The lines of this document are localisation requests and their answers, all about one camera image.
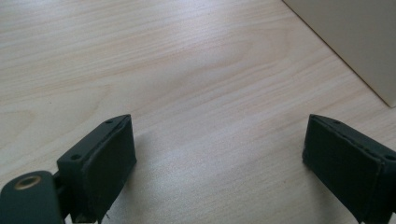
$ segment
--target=wood grain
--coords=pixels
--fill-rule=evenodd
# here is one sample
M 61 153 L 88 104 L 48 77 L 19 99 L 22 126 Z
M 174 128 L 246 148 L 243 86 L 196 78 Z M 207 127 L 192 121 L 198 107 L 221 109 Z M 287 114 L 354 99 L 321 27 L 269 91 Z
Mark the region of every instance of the wood grain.
M 108 224 L 356 223 L 302 164 L 308 115 L 396 148 L 395 111 L 281 1 L 1 1 L 0 187 L 126 113 Z

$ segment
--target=black object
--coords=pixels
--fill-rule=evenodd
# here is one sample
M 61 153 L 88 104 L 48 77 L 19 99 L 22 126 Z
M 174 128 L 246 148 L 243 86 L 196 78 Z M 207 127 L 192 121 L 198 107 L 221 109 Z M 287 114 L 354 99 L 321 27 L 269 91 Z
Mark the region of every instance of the black object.
M 396 152 L 338 120 L 311 115 L 303 159 L 358 222 L 389 222 Z
M 136 164 L 129 115 L 109 119 L 57 161 L 59 172 L 21 175 L 0 196 L 0 223 L 64 223 L 103 219 Z

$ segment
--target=wooden table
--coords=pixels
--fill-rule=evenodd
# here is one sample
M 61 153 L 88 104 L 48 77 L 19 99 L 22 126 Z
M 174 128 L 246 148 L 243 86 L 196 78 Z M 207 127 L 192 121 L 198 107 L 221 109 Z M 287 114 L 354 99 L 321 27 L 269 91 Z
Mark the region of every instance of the wooden table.
M 279 0 L 0 3 L 1 188 L 131 114 L 104 223 L 357 223 L 302 163 L 311 113 L 396 148 L 396 111 Z

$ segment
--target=light wood surface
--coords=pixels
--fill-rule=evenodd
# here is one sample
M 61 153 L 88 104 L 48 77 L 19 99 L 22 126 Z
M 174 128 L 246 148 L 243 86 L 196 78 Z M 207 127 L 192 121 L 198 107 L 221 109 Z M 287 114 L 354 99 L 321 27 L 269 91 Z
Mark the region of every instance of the light wood surface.
M 396 149 L 396 111 L 281 1 L 0 2 L 1 188 L 127 113 L 106 224 L 357 223 L 302 163 L 308 115 Z

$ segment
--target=beige panel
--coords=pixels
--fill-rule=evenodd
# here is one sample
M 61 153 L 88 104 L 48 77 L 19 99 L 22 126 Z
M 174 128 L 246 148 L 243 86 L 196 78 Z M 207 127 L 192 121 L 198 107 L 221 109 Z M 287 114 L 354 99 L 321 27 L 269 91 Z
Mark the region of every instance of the beige panel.
M 396 1 L 284 0 L 390 106 L 396 106 Z

